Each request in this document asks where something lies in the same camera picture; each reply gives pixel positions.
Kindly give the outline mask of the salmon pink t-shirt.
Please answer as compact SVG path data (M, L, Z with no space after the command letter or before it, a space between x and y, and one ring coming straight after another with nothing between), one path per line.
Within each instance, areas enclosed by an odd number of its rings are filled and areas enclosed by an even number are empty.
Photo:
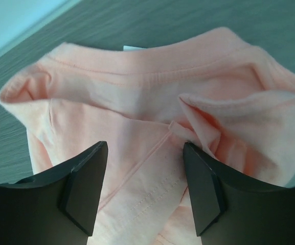
M36 174L108 143L89 244L201 244L187 141L264 182L295 174L295 74L227 28L137 51L64 43L14 75L0 104L26 127Z

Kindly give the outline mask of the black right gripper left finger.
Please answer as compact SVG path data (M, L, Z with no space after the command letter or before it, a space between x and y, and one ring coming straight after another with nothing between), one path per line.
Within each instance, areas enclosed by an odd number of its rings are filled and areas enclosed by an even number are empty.
M107 143L100 141L39 174L0 184L0 244L86 244L107 156Z

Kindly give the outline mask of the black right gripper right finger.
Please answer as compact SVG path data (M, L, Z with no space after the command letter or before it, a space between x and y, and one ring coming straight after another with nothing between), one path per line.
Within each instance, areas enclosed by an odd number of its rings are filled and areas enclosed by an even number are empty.
M190 142L183 160L203 245L295 244L295 187L249 177Z

